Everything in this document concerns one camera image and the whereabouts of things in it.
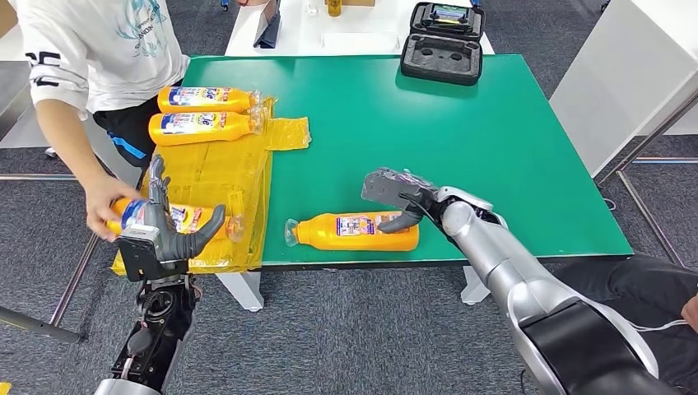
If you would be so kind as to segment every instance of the table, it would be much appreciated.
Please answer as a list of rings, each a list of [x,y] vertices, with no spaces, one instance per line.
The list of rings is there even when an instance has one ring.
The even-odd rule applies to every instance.
[[[385,208],[360,197],[380,166],[491,201],[538,257],[632,253],[523,58],[485,56],[472,87],[404,77],[398,66],[394,56],[192,61],[184,86],[259,89],[279,99],[276,116],[309,117],[310,148],[273,154],[262,271],[466,264],[429,224],[409,253],[286,246],[288,218]],[[258,273],[218,276],[245,308],[261,309]]]
[[[324,0],[281,0],[282,24],[275,49],[253,47],[265,5],[241,7],[226,49],[228,56],[399,54],[419,0],[376,0],[374,7],[344,6],[330,17]],[[439,1],[470,7],[468,0]],[[494,53],[486,35],[484,53]]]

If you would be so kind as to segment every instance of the white table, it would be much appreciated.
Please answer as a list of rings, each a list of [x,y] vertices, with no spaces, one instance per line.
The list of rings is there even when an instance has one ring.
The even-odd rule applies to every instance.
[[[470,7],[465,1],[439,1]],[[228,56],[338,56],[400,54],[409,34],[410,16],[417,0],[376,0],[375,7],[342,6],[342,14],[330,17],[323,0],[282,0],[282,24],[275,49],[253,46],[265,4],[241,7],[226,50]],[[493,54],[486,35],[480,40],[482,52]],[[490,291],[469,266],[463,267],[468,286],[461,300],[475,304]],[[243,308],[259,311],[264,298],[259,294],[261,272],[217,274]]]

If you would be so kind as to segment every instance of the silver robotic arm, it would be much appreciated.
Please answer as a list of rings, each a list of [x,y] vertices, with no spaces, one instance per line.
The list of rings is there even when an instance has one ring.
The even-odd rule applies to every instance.
[[[199,255],[225,220],[217,206],[209,222],[193,234],[177,233],[170,217],[163,160],[151,163],[144,222],[117,238],[130,281],[142,281],[137,296],[139,318],[95,395],[160,395],[175,371],[194,324],[202,291],[187,274],[188,260]]]
[[[507,318],[517,352],[545,394],[674,394],[654,355],[616,311],[557,280],[492,205],[409,173],[378,169],[361,196],[403,209],[386,233],[429,217],[468,258]]]

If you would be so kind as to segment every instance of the plastic bottle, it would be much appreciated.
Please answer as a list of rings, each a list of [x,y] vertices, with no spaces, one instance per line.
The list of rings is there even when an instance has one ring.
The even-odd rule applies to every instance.
[[[340,16],[342,14],[342,0],[327,0],[328,14],[330,16]]]
[[[233,141],[264,130],[262,107],[253,107],[249,115],[225,113],[155,114],[148,124],[152,141],[159,146],[177,146],[194,142]]]
[[[195,113],[232,111],[242,113],[263,103],[259,91],[235,88],[187,88],[168,86],[157,94],[157,105],[163,113]]]
[[[112,210],[121,216],[121,221],[107,221],[106,225],[120,235],[121,231],[131,224],[143,224],[145,216],[146,200],[131,200],[125,197],[120,198],[112,205]],[[170,203],[170,216],[179,233],[194,233],[211,219],[212,208],[199,208],[186,206],[184,204]],[[213,236],[213,239],[230,239],[234,242],[240,241],[242,236],[242,218],[227,216],[223,225]]]
[[[349,251],[412,251],[419,243],[419,227],[387,234],[378,230],[400,211],[321,214],[312,220],[288,220],[284,229],[286,244],[309,244],[317,249]]]

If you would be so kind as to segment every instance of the yellow plastic bag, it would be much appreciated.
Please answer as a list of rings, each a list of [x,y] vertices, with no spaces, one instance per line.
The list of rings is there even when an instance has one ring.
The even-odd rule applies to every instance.
[[[226,215],[238,217],[242,237],[235,242],[216,240],[195,259],[195,274],[243,272],[262,264],[267,227],[272,151],[308,147],[308,119],[270,119],[260,135],[232,142],[205,142],[182,146],[158,146],[170,177],[170,202],[194,207],[226,205]],[[121,256],[112,270],[126,274]]]

